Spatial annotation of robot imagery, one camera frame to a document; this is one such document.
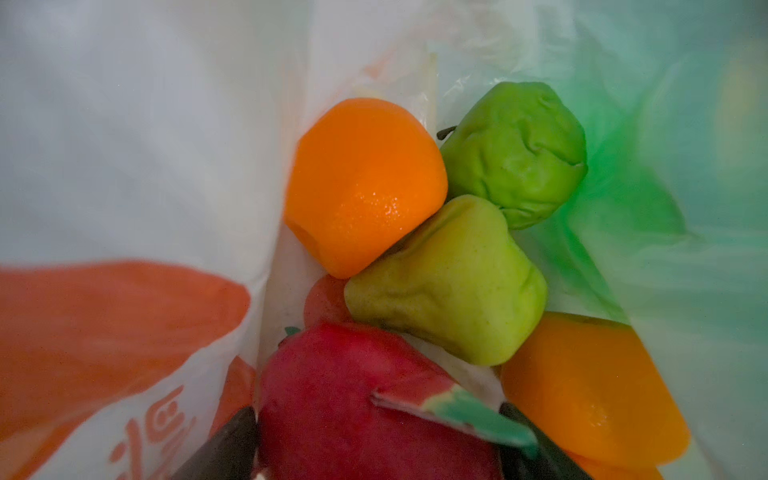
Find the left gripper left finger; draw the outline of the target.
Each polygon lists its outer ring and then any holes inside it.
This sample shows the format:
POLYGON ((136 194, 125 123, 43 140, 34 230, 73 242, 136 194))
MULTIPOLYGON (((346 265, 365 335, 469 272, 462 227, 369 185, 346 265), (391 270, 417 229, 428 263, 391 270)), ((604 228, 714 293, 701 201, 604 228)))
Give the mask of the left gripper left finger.
POLYGON ((174 474, 172 480, 248 480, 258 448, 258 423, 251 406, 221 427, 174 474))

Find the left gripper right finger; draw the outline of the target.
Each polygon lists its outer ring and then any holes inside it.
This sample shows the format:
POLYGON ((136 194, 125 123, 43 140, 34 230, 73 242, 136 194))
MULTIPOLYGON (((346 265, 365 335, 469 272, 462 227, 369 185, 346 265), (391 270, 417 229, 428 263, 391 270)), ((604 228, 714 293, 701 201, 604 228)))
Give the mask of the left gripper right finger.
POLYGON ((499 413, 529 427, 538 441, 538 451, 533 458, 526 457, 518 448, 498 447, 504 479, 592 480, 588 473, 579 467, 516 406, 505 402, 500 406, 499 413))

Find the red dragon fruit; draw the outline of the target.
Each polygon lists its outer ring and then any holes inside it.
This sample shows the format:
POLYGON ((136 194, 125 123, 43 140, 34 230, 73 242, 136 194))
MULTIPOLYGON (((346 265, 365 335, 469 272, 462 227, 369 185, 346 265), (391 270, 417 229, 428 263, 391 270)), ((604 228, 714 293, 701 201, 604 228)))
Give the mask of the red dragon fruit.
POLYGON ((398 335, 321 323, 288 336, 260 380, 259 461, 273 479, 498 479, 526 426, 488 408, 398 335))

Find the yellow printed plastic bag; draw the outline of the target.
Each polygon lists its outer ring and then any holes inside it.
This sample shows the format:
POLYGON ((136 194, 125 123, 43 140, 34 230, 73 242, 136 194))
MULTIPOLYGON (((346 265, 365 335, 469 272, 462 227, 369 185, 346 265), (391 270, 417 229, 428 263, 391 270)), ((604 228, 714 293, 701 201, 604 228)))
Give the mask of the yellow printed plastic bag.
POLYGON ((251 397, 321 270, 293 151, 379 95, 428 130, 503 80, 586 132, 520 234, 553 308, 635 327, 693 443, 671 479, 767 475, 763 1, 5 1, 1 475, 179 470, 251 397))

